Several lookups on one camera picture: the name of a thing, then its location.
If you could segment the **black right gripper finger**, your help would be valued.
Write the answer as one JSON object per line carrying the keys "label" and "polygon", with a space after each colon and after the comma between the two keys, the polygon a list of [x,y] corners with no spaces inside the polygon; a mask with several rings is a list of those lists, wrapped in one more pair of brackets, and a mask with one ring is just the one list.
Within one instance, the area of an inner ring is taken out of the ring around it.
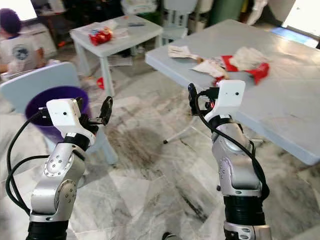
{"label": "black right gripper finger", "polygon": [[193,116],[201,115],[201,110],[198,105],[198,91],[194,85],[194,83],[189,83],[189,106],[190,106],[190,114]]}

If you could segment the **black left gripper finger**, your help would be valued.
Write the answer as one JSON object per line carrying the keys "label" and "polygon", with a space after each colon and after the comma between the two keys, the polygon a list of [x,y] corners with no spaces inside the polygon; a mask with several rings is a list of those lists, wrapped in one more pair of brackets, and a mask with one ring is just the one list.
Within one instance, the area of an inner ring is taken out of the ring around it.
{"label": "black left gripper finger", "polygon": [[113,110],[114,99],[107,96],[102,103],[102,124],[107,125],[110,121]]}

